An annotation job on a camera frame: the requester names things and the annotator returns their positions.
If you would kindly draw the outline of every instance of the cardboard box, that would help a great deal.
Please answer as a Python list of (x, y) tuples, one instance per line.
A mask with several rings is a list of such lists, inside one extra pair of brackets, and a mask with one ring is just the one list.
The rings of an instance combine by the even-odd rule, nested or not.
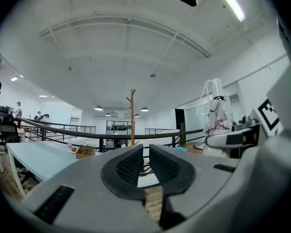
[(83, 159), (95, 155), (95, 148), (80, 147), (76, 152), (77, 159)]

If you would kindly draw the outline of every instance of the fluorescent light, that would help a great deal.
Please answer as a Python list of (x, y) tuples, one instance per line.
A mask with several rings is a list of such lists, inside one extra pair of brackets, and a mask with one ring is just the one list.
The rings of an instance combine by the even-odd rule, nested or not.
[(98, 105), (98, 106), (95, 107), (95, 110), (97, 110), (97, 111), (103, 111), (103, 108), (100, 105)]
[(149, 111), (149, 109), (146, 108), (146, 107), (143, 107), (143, 108), (141, 109), (141, 111)]
[(236, 16), (238, 17), (239, 21), (245, 20), (246, 16), (238, 2), (236, 0), (226, 0), (228, 4), (231, 6), (232, 10), (235, 12)]

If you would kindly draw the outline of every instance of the white wall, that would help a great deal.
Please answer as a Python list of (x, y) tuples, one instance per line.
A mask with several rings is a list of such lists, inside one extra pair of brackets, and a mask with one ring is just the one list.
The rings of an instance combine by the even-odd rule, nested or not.
[[(199, 113), (199, 117), (197, 117), (197, 108), (191, 108), (188, 110), (184, 110), (185, 112), (185, 129), (186, 131), (192, 131), (192, 130), (200, 130), (203, 128), (203, 124), (205, 117), (203, 115), (201, 115), (202, 113), (204, 114), (206, 111), (204, 110), (206, 109), (206, 106), (200, 106), (198, 113)], [(197, 137), (201, 137), (203, 136), (204, 133), (200, 132), (200, 133), (195, 133), (195, 134), (188, 134), (186, 136), (187, 140), (191, 140)]]
[(232, 114), (233, 114), (233, 120), (234, 122), (238, 123), (240, 120), (242, 120), (245, 113), (243, 112), (241, 103), (239, 99), (231, 100), (231, 108), (232, 108)]
[[(171, 86), (162, 90), (153, 103), (151, 111), (177, 108), (188, 101), (196, 100), (200, 97), (207, 80), (219, 78), (225, 87), (258, 72), (269, 63), (276, 62), (278, 58), (285, 56), (285, 54), (274, 20), (272, 24), (264, 25), (247, 34), (246, 37), (236, 38), (233, 44), (226, 46), (223, 51), (209, 59), (190, 65), (185, 74), (179, 75), (176, 83), (172, 83)], [(271, 64), (270, 66), (272, 72), (276, 72), (274, 76), (278, 76), (281, 74), (281, 70), (286, 67), (286, 61), (276, 62), (274, 68), (274, 65)], [(255, 82), (248, 85), (258, 88)]]
[(147, 128), (153, 129), (175, 129), (176, 114), (175, 110), (167, 110), (156, 113), (147, 118)]
[(2, 83), (0, 106), (9, 106), (15, 110), (17, 108), (16, 103), (21, 102), (22, 117), (29, 118), (29, 115), (31, 115), (33, 119), (37, 112), (41, 110), (42, 102), (24, 94), (23, 91), (13, 87), (1, 77), (0, 81)]
[(43, 114), (49, 114), (49, 122), (70, 124), (72, 108), (69, 107), (58, 107), (52, 105), (42, 106), (41, 112)]
[(73, 107), (73, 108), (72, 108), (71, 115), (72, 115), (72, 116), (78, 116), (78, 117), (81, 117), (81, 116), (82, 116), (82, 110)]
[[(107, 120), (113, 121), (129, 121), (129, 119), (119, 119), (119, 118), (102, 118), (94, 117), (94, 115), (83, 111), (81, 117), (81, 125), (84, 126), (96, 126), (96, 134), (105, 134)], [(135, 134), (145, 134), (145, 128), (147, 126), (146, 119), (135, 119)]]
[[(223, 93), (225, 96), (231, 96), (231, 95), (234, 95), (234, 94), (238, 94), (240, 92), (240, 88), (239, 88), (239, 85), (237, 82), (234, 82), (226, 87), (223, 88)], [(212, 97), (212, 93), (209, 94), (209, 99), (211, 100), (213, 97)], [(191, 109), (191, 108), (194, 108), (194, 107), (197, 107), (197, 106), (200, 106), (200, 105), (203, 105), (203, 104), (206, 104), (208, 103), (208, 98), (207, 96), (204, 96), (200, 99), (195, 99), (191, 102), (188, 102), (184, 105), (181, 105), (179, 107), (177, 107), (177, 109)]]
[(289, 59), (285, 56), (273, 62), (270, 68), (265, 67), (238, 81), (246, 114), (250, 114), (253, 108), (258, 108), (267, 99), (266, 93), (273, 87), (288, 65)]

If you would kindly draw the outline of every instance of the office chair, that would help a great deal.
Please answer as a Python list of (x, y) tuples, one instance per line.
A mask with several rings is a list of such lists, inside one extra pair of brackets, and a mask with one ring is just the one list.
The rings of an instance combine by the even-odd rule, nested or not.
[[(3, 122), (0, 123), (0, 131), (5, 143), (20, 143), (17, 126), (14, 123), (14, 117), (12, 115), (7, 115), (3, 118)], [(23, 164), (20, 163), (15, 157), (14, 163), (17, 168), (24, 168)], [(21, 181), (21, 184), (23, 184), (28, 178), (32, 178), (37, 183), (39, 183), (34, 174), (31, 173), (29, 170), (26, 169), (18, 173), (18, 176), (20, 177), (21, 174), (25, 175), (25, 177)]]

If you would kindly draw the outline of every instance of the wooden floor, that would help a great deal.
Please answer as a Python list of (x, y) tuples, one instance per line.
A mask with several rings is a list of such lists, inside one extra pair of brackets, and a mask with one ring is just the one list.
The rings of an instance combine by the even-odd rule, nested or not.
[(198, 146), (202, 144), (201, 142), (187, 142), (185, 145), (181, 145), (181, 147), (188, 149), (189, 152), (191, 153), (196, 153), (196, 154), (203, 154), (202, 150), (197, 150), (193, 146)]
[[(14, 180), (8, 153), (1, 154), (0, 156), (1, 156), (1, 162), (4, 169), (3, 173), (0, 172), (0, 189), (3, 194), (20, 202), (22, 200), (22, 195)], [(36, 185), (37, 183), (33, 179), (29, 178), (23, 184), (23, 188), (25, 192), (28, 193)], [(146, 194), (145, 209), (149, 213), (150, 217), (155, 222), (158, 223), (160, 220), (160, 215), (161, 215), (161, 210), (162, 210), (162, 187), (156, 186), (153, 188), (145, 189), (145, 194)]]

